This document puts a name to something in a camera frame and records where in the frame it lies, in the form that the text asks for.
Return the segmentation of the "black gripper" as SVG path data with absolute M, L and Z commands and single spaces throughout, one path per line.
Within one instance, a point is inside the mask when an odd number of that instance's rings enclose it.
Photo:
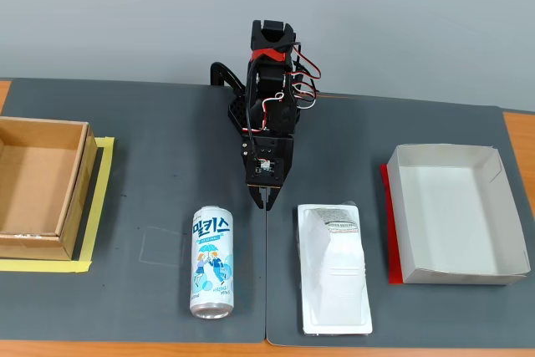
M 247 136 L 242 143 L 245 180 L 260 209 L 264 208 L 261 187 L 267 187 L 265 207 L 270 211 L 292 167 L 293 138 L 255 135 L 253 139 L 254 145 Z

